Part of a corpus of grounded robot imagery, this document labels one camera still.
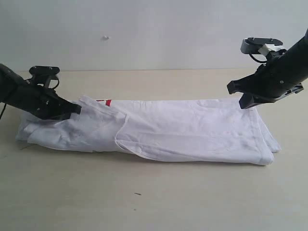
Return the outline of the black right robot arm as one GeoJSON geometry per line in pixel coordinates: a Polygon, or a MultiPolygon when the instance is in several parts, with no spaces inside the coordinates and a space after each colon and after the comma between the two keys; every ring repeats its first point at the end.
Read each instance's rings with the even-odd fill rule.
{"type": "Polygon", "coordinates": [[[241,52],[260,64],[255,73],[227,85],[229,94],[242,93],[241,109],[274,103],[304,89],[302,83],[308,78],[307,35],[289,49],[278,39],[245,38],[241,52]]]}

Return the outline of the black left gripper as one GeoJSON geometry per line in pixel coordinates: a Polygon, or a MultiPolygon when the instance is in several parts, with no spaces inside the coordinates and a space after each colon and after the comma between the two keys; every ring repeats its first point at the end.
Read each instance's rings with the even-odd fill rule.
{"type": "Polygon", "coordinates": [[[81,106],[67,101],[51,88],[7,82],[7,104],[44,120],[66,120],[80,114],[81,106]]]}

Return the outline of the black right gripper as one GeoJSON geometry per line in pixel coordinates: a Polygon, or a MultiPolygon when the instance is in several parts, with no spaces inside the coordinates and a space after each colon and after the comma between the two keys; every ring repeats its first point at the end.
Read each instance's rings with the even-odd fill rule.
{"type": "Polygon", "coordinates": [[[249,109],[299,92],[304,81],[303,59],[274,59],[249,76],[227,84],[229,94],[243,93],[239,100],[241,109],[249,109]]]}

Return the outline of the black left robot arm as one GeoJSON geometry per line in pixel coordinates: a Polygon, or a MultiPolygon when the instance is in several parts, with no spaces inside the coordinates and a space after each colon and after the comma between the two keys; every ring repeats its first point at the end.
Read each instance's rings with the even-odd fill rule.
{"type": "Polygon", "coordinates": [[[66,120],[80,114],[81,106],[57,95],[56,66],[33,66],[31,78],[23,79],[7,66],[0,65],[0,101],[43,120],[66,120]]]}

